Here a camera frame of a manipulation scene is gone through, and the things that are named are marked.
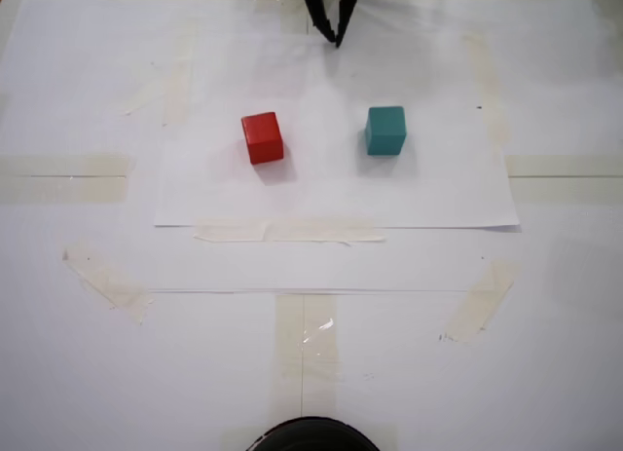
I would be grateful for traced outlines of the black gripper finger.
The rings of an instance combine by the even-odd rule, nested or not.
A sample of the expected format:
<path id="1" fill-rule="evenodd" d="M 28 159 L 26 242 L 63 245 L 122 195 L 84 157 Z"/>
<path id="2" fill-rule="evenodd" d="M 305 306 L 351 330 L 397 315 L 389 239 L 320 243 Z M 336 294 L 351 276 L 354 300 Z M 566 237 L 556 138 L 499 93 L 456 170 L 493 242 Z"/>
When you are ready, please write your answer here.
<path id="1" fill-rule="evenodd" d="M 339 2 L 339 21 L 336 35 L 337 47 L 342 45 L 357 1 L 358 0 L 340 0 Z"/>
<path id="2" fill-rule="evenodd" d="M 304 0 L 311 17 L 312 25 L 334 45 L 337 45 L 337 36 L 327 17 L 324 0 Z"/>

